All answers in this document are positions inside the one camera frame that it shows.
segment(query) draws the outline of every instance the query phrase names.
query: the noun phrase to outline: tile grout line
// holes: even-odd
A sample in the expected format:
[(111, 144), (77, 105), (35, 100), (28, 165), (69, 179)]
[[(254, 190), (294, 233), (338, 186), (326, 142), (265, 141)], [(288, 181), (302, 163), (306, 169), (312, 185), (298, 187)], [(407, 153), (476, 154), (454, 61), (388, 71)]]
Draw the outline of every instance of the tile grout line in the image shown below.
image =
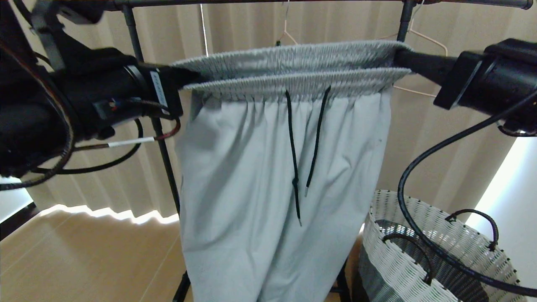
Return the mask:
[(17, 259), (15, 262), (13, 262), (12, 265), (10, 265), (7, 269), (3, 270), (2, 272), (0, 272), (0, 276), (2, 275), (5, 275), (5, 273), (7, 273), (15, 264), (19, 263), (19, 261), (24, 258), (24, 256), (26, 256), (31, 250), (33, 250), (38, 244), (42, 243), (46, 238), (50, 237), (51, 233), (54, 232), (56, 229), (58, 229), (59, 227), (61, 227), (64, 223), (67, 222), (67, 220), (71, 219), (71, 217), (73, 217), (74, 215), (71, 214), (69, 217), (67, 217), (66, 220), (64, 220), (62, 223), (60, 223), (58, 226), (56, 226), (55, 228), (53, 228), (50, 232), (47, 233), (46, 236), (43, 236), (43, 238), (41, 238), (41, 240), (39, 240), (36, 244), (34, 244), (31, 248), (29, 248), (24, 254), (22, 254), (21, 257), (19, 257), (19, 259)]
[(149, 290), (149, 288), (151, 287), (151, 284), (153, 283), (153, 280), (155, 280), (155, 277), (157, 276), (158, 272), (161, 270), (162, 265), (164, 264), (164, 262), (165, 262), (166, 259), (168, 258), (168, 255), (170, 254), (171, 250), (173, 249), (173, 247), (174, 247), (175, 244), (177, 243), (177, 240), (179, 239), (179, 237), (180, 237), (180, 232), (179, 232), (179, 234), (177, 234), (177, 237), (175, 238), (175, 241), (173, 242), (173, 244), (170, 245), (170, 248), (168, 249), (168, 252), (166, 253), (166, 255), (164, 256), (164, 258), (162, 259), (162, 262), (160, 263), (160, 265), (158, 266), (157, 270), (155, 271), (155, 274), (153, 275), (153, 278), (151, 279), (151, 281), (150, 281), (149, 284), (147, 285), (146, 290), (143, 292), (142, 297), (140, 297), (140, 301), (139, 301), (139, 302), (142, 302), (142, 300), (143, 300), (144, 297), (146, 296), (147, 291)]

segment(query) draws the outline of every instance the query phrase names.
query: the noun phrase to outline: laundry basket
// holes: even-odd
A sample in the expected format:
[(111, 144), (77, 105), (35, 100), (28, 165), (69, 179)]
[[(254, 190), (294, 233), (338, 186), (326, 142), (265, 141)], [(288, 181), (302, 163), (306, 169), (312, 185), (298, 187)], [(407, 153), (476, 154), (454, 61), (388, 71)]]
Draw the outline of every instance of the laundry basket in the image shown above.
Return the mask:
[[(481, 274), (511, 284), (519, 282), (509, 258), (496, 247), (498, 235), (490, 217), (485, 216), (495, 229), (493, 241), (438, 208), (415, 198), (405, 197), (405, 201), (423, 232), (444, 251)], [(394, 234), (402, 238), (384, 238)], [(472, 279), (420, 244), (399, 208), (397, 192), (386, 190), (375, 194), (366, 218), (359, 272), (368, 296), (363, 301), (526, 301), (524, 296)], [(429, 285), (426, 277), (430, 274), (434, 279)]]

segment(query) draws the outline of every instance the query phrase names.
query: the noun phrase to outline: basket handle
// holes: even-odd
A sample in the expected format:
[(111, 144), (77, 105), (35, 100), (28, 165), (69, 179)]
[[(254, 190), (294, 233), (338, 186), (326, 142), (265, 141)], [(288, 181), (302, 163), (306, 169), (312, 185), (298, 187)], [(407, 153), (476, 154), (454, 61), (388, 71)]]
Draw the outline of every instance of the basket handle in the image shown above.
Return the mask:
[(431, 285), (431, 282), (436, 276), (436, 270), (433, 267), (433, 262), (431, 261), (431, 257), (429, 256), (429, 253), (427, 253), (425, 249), (418, 243), (418, 240), (416, 240), (416, 238), (403, 235), (403, 234), (394, 233), (394, 234), (386, 235), (382, 238), (382, 242), (386, 243), (386, 240), (390, 240), (394, 238), (401, 238), (401, 239), (408, 240), (410, 243), (416, 246), (423, 253), (423, 256), (427, 260), (427, 264), (429, 265), (429, 271), (425, 275), (423, 282), (427, 283), (427, 285)]
[(494, 219), (492, 219), (491, 216), (488, 216), (487, 214), (483, 212), (480, 212), (478, 210), (474, 210), (471, 208), (467, 208), (464, 210), (456, 211), (455, 213), (449, 215), (448, 217), (446, 217), (446, 221), (453, 222), (457, 219), (457, 216), (462, 213), (475, 213), (475, 214), (482, 216), (483, 218), (485, 218), (486, 220), (490, 222), (490, 225), (492, 226), (492, 241), (490, 242), (488, 248), (490, 251), (494, 251), (496, 249), (496, 246), (498, 245), (498, 237), (499, 237), (498, 226), (496, 225), (496, 222), (494, 221)]

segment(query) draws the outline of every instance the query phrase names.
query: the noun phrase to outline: black baseboard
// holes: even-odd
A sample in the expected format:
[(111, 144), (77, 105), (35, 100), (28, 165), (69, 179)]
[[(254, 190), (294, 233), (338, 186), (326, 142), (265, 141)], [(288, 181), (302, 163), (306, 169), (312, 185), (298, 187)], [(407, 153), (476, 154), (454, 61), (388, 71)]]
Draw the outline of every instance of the black baseboard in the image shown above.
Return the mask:
[(31, 203), (10, 218), (4, 220), (0, 224), (0, 240), (4, 240), (4, 238), (25, 224), (30, 218), (37, 215), (37, 213), (39, 213), (39, 210), (35, 206), (35, 203)]

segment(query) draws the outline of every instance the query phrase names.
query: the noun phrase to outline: robotic arm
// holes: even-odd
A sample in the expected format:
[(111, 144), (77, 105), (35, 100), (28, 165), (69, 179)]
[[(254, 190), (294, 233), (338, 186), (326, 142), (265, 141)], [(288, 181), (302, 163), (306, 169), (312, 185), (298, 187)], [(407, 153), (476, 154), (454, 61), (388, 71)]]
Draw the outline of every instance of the robotic arm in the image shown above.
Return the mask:
[[(178, 122), (183, 109), (177, 90), (196, 81), (197, 73), (138, 63), (115, 48), (89, 49), (63, 31), (57, 15), (94, 24), (106, 1), (38, 0), (32, 13), (23, 8), (46, 50), (51, 73), (36, 64), (9, 3), (0, 5), (0, 175), (21, 177), (61, 156), (57, 173), (72, 152), (106, 145), (77, 148), (75, 142), (110, 138), (115, 125), (137, 117)], [(448, 110), (465, 106), (494, 115), (537, 89), (537, 44), (520, 40), (459, 57), (400, 51), (395, 64), (441, 85), (434, 104)], [(505, 134), (534, 136), (537, 106), (531, 102), (504, 120), (500, 128)], [(49, 174), (22, 186), (42, 183), (54, 175)], [(0, 185), (0, 190), (16, 188), (21, 186)]]

